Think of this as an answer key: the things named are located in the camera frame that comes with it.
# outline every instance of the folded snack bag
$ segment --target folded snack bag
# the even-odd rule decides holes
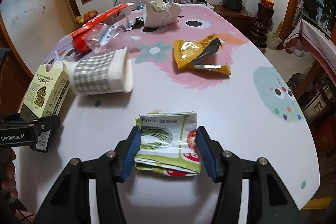
[[[201,171],[196,147],[196,113],[155,113],[136,120],[141,128],[138,170],[167,176],[195,176]]]

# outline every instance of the cartoon tablecloth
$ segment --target cartoon tablecloth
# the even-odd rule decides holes
[[[134,11],[130,20],[141,15]],[[199,41],[216,33],[225,45],[213,57],[232,75],[177,70],[174,39]],[[293,94],[263,54],[235,27],[202,5],[184,5],[177,23],[134,29],[141,51],[131,53],[134,90],[129,94],[76,97],[61,109],[63,120],[48,154],[16,149],[16,181],[21,201],[36,212],[61,170],[73,157],[95,159],[125,139],[135,117],[148,112],[197,112],[198,126],[242,159],[267,158],[301,209],[319,187],[314,142]],[[69,37],[47,56],[74,54]],[[93,223],[98,223],[91,183]],[[202,168],[195,177],[171,178],[133,171],[119,194],[128,224],[210,223],[219,192]],[[243,181],[240,223],[246,223],[248,182]]]

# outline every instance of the hand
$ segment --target hand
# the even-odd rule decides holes
[[[15,159],[16,159],[15,152],[13,151],[13,149],[11,149],[9,155],[9,162],[5,164],[5,170],[4,170],[5,177],[1,182],[1,189],[9,193],[9,195],[13,199],[17,199],[17,190],[15,188],[16,183],[14,178],[15,166],[13,164],[13,160]]]

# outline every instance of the snack bag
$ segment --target snack bag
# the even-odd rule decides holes
[[[201,64],[223,47],[216,34],[209,35],[202,41],[191,42],[174,40],[174,59],[178,69],[209,70],[231,75],[228,65]]]
[[[166,176],[199,174],[195,112],[141,115],[137,126],[141,128],[141,144],[135,168]]]

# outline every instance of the white bag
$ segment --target white bag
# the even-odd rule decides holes
[[[182,12],[181,4],[163,0],[147,0],[142,10],[145,27],[157,28],[176,21]]]

